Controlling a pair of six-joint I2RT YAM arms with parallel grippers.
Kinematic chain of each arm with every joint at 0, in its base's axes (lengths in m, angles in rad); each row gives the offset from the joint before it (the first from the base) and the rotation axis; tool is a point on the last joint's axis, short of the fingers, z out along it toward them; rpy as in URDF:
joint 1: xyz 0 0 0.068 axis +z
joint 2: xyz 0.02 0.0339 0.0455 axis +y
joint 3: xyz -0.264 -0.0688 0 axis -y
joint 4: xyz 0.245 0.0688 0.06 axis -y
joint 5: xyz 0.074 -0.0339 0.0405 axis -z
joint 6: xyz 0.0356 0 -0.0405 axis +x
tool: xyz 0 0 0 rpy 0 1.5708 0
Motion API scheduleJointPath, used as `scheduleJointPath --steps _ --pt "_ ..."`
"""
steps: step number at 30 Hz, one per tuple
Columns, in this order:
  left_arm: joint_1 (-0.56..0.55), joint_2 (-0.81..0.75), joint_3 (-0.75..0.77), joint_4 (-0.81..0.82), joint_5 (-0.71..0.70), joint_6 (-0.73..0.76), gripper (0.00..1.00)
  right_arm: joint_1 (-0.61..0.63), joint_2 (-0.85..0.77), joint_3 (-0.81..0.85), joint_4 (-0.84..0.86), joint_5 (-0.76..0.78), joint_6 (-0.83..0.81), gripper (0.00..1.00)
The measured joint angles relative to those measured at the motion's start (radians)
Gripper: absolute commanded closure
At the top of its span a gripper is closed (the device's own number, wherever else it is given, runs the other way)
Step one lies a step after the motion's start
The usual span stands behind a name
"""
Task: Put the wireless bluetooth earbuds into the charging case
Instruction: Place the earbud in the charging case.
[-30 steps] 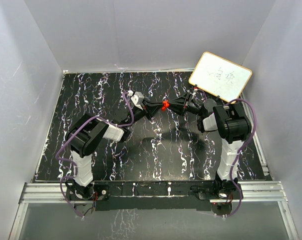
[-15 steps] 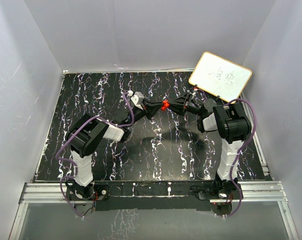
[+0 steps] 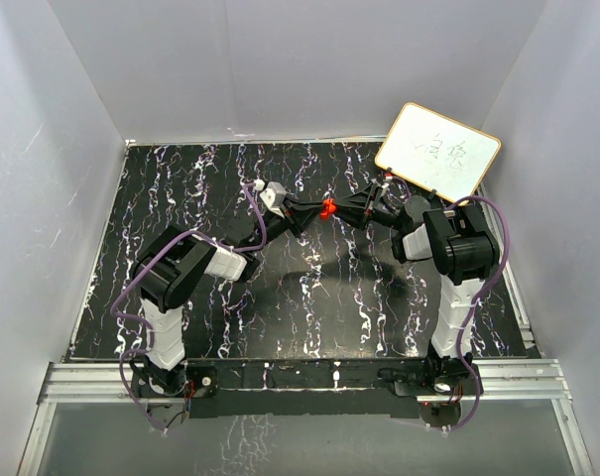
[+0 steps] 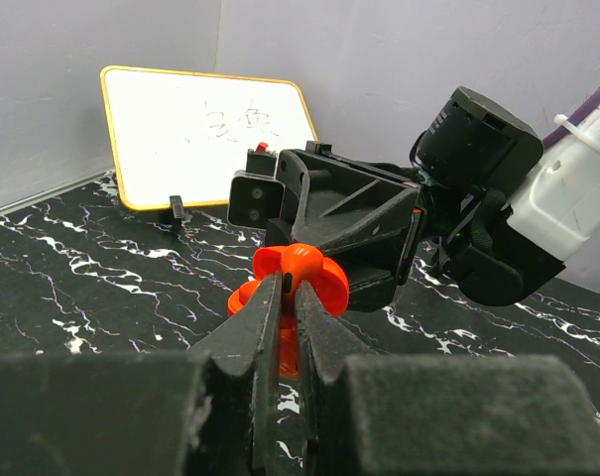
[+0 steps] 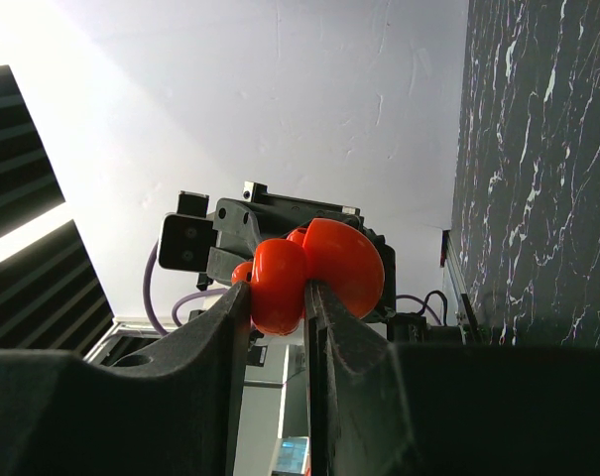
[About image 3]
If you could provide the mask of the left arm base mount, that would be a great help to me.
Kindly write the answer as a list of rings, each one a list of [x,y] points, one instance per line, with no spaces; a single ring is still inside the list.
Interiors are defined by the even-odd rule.
[[[141,398],[212,398],[218,389],[213,368],[178,364],[173,370],[133,365],[132,389]]]

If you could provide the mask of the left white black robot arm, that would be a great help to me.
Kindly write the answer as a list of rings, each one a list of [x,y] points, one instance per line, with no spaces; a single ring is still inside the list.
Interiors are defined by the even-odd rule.
[[[144,317],[150,322],[147,360],[156,367],[152,382],[163,394],[174,396],[186,384],[182,341],[182,308],[205,277],[234,283],[251,279],[260,261],[255,253],[287,231],[299,237],[315,217],[327,214],[322,202],[300,202],[286,197],[266,210],[250,234],[240,239],[203,239],[170,225],[137,260]]]

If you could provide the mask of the red earbud charging case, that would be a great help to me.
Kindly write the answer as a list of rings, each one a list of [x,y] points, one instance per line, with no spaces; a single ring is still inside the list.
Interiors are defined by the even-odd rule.
[[[319,213],[321,220],[327,220],[336,213],[337,206],[333,198],[327,198],[322,203],[322,210]]]

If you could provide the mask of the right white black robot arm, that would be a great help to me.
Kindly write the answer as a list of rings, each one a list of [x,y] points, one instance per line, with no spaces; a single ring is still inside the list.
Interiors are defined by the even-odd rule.
[[[471,326],[478,293],[498,268],[500,246],[478,206],[469,199],[446,209],[435,197],[413,195],[399,207],[384,198],[386,185],[323,203],[320,216],[336,216],[364,229],[371,222],[391,228],[392,252],[401,263],[431,259],[440,275],[436,328],[430,340],[441,358],[465,358],[471,351]]]

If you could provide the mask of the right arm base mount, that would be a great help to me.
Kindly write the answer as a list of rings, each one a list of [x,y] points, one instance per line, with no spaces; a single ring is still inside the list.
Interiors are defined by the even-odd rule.
[[[464,368],[429,370],[422,366],[411,368],[384,367],[377,375],[381,383],[397,397],[463,396],[483,393],[483,387]]]

